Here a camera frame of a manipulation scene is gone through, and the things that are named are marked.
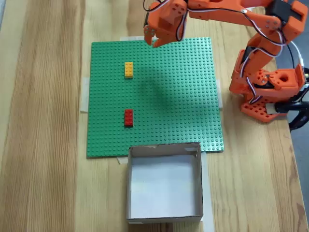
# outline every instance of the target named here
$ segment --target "yellow lego brick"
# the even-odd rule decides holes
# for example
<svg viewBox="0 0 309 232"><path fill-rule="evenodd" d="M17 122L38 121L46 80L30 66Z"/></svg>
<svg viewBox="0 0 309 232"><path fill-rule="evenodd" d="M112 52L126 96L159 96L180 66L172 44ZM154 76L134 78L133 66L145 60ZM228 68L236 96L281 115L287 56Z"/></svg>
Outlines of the yellow lego brick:
<svg viewBox="0 0 309 232"><path fill-rule="evenodd" d="M125 78L133 78L133 62L125 62Z"/></svg>

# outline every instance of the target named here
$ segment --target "wood grain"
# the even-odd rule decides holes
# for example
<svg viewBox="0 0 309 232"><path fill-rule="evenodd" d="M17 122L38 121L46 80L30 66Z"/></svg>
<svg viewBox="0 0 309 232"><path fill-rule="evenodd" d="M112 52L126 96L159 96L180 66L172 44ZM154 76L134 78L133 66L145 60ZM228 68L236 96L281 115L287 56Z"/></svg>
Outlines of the wood grain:
<svg viewBox="0 0 309 232"><path fill-rule="evenodd" d="M0 231L202 231L202 223L128 226L126 165L86 159L79 94L91 43L141 36L141 4L7 1L0 31ZM225 151L207 157L215 228L308 232L286 120L259 123L240 112L242 98L228 91L238 52L254 34L188 19L187 37L211 37L222 87ZM267 68L276 69L275 62Z"/></svg>
<svg viewBox="0 0 309 232"><path fill-rule="evenodd" d="M28 1L2 159L0 231L74 230L82 3Z"/></svg>

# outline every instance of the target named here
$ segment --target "green baseplate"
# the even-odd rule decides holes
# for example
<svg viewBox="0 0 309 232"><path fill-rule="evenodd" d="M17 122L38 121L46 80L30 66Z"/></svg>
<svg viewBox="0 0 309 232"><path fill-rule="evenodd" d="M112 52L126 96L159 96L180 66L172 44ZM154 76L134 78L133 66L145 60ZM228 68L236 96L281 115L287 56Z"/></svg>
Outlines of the green baseplate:
<svg viewBox="0 0 309 232"><path fill-rule="evenodd" d="M133 79L124 78L133 61ZM124 127L125 109L134 127ZM224 149L210 38L152 48L145 41L92 43L87 156L126 156L135 145L200 142Z"/></svg>

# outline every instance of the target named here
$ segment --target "robotic arm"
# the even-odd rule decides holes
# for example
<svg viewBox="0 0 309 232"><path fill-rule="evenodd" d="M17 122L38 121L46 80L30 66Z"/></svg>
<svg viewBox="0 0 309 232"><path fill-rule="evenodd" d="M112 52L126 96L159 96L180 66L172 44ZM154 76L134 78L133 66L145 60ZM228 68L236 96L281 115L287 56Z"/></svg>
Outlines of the robotic arm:
<svg viewBox="0 0 309 232"><path fill-rule="evenodd" d="M259 15L246 9L256 6L265 7L266 14ZM188 14L201 20L254 27L257 33L249 40L246 49L239 52L229 88L233 93L244 95L241 111L249 116L270 122L280 114L268 114L266 104L280 102L280 107L273 107L277 109L275 112L287 113L287 108L293 110L291 102L295 103L293 99L297 98L299 92L309 89L309 85L305 85L306 73L302 59L295 69L274 72L263 69L281 54L285 45L304 31L308 9L298 1L290 5L282 0L157 0L149 9L144 5L144 9L148 12L144 37L147 44L153 47L181 41ZM155 35L158 40L153 43L152 37ZM289 107L280 111L284 102Z"/></svg>

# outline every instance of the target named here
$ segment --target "open box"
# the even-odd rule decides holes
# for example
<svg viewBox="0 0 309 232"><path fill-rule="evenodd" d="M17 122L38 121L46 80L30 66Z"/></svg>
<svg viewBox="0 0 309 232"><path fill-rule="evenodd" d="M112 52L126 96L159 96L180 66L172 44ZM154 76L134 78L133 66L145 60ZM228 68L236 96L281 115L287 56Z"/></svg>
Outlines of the open box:
<svg viewBox="0 0 309 232"><path fill-rule="evenodd" d="M130 224L200 221L202 216L199 143L129 149L126 218Z"/></svg>

